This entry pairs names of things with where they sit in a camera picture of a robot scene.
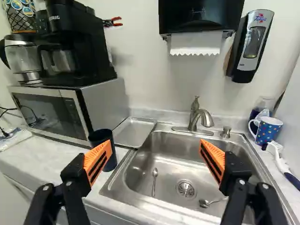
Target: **countertop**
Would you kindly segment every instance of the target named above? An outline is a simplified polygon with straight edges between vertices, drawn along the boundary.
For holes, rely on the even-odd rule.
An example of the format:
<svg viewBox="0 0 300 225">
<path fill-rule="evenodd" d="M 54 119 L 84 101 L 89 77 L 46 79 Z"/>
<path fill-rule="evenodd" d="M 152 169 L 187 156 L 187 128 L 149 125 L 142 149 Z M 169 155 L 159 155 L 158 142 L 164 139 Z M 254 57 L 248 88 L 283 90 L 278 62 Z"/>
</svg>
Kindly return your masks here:
<svg viewBox="0 0 300 225">
<path fill-rule="evenodd" d="M 277 170 L 273 156 L 268 152 L 261 151 L 259 146 L 254 144 L 253 141 L 251 143 L 300 221 L 300 192 Z M 0 153 L 0 170 L 6 176 L 22 184 L 29 190 L 34 191 L 45 183 L 60 184 L 61 170 L 78 153 L 86 151 L 87 149 L 33 136 Z M 118 163 L 128 151 L 128 149 L 116 147 Z M 102 196 L 99 194 L 99 191 L 111 174 L 112 172 L 102 172 L 97 178 L 93 189 L 84 199 L 85 204 L 90 206 L 91 209 L 97 209 L 99 212 L 105 212 L 108 215 L 105 219 L 106 222 L 101 223 L 101 221 L 96 221 L 97 218 L 95 215 L 97 214 L 89 214 L 90 219 L 94 222 L 101 223 L 102 225 L 117 224 L 115 222 L 116 219 L 122 220 L 121 224 L 155 225 L 212 225 L 219 224 L 220 222 L 216 218 L 208 222 L 206 218 L 201 218 L 198 215 L 194 217 L 180 216 L 172 211 L 164 211 L 155 207 L 152 207 L 148 211 L 142 211 L 133 206 Z"/>
</svg>

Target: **mug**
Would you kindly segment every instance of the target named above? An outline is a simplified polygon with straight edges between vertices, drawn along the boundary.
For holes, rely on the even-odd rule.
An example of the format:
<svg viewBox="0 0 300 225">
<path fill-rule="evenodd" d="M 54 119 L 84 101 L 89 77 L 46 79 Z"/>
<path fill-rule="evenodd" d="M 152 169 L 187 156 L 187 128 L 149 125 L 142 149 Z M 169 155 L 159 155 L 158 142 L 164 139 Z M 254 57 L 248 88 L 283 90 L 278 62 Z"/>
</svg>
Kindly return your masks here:
<svg viewBox="0 0 300 225">
<path fill-rule="evenodd" d="M 110 171 L 114 170 L 116 168 L 118 162 L 117 162 L 116 149 L 115 149 L 114 141 L 113 141 L 113 132 L 110 129 L 96 130 L 89 135 L 88 140 L 93 148 L 102 144 L 103 142 L 106 142 L 107 140 L 111 141 L 112 156 L 107 161 L 107 163 L 104 166 L 102 171 L 110 172 Z"/>
<path fill-rule="evenodd" d="M 256 135 L 253 133 L 250 127 L 250 123 L 253 121 L 259 122 L 259 127 Z M 255 143 L 262 146 L 265 143 L 273 141 L 277 137 L 282 125 L 283 122 L 281 120 L 273 117 L 263 116 L 260 118 L 260 121 L 255 119 L 250 120 L 248 123 L 248 129 L 252 136 L 255 138 Z"/>
</svg>

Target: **metal spoon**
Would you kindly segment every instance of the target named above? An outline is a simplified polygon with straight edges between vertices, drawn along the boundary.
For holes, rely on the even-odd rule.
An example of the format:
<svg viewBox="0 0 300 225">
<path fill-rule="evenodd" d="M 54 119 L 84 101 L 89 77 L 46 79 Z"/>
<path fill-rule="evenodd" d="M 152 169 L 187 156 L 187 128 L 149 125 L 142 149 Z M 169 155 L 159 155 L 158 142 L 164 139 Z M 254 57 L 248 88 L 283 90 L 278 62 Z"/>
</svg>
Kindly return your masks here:
<svg viewBox="0 0 300 225">
<path fill-rule="evenodd" d="M 213 203 L 218 203 L 218 202 L 222 202 L 222 201 L 226 201 L 228 199 L 228 197 L 224 197 L 224 198 L 220 198 L 220 199 L 216 199 L 216 200 L 213 200 L 211 202 L 205 200 L 205 199 L 200 199 L 199 200 L 199 205 L 202 207 L 202 208 L 208 208 L 211 204 Z"/>
<path fill-rule="evenodd" d="M 152 176 L 154 178 L 153 180 L 153 186 L 152 186 L 152 197 L 155 197 L 155 183 L 156 183 L 156 177 L 158 176 L 158 169 L 154 168 L 152 171 Z"/>
</svg>

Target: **drain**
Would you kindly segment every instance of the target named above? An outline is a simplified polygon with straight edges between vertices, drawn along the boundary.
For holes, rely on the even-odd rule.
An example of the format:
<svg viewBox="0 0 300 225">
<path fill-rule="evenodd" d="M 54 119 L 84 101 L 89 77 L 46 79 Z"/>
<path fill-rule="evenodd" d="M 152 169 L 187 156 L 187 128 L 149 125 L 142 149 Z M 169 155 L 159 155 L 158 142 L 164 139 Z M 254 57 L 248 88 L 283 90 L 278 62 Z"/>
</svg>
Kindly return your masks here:
<svg viewBox="0 0 300 225">
<path fill-rule="evenodd" d="M 187 180 L 179 181 L 176 185 L 176 191 L 179 195 L 189 199 L 197 194 L 192 184 Z"/>
</svg>

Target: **paper towel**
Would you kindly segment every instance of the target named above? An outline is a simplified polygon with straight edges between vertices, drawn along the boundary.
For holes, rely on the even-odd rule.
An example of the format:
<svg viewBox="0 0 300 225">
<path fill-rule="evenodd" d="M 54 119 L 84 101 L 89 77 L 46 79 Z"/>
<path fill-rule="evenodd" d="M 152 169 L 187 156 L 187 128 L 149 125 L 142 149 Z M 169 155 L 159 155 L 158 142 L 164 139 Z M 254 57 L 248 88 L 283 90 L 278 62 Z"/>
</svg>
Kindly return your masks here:
<svg viewBox="0 0 300 225">
<path fill-rule="evenodd" d="M 178 33 L 171 37 L 171 55 L 220 54 L 222 31 Z"/>
</svg>

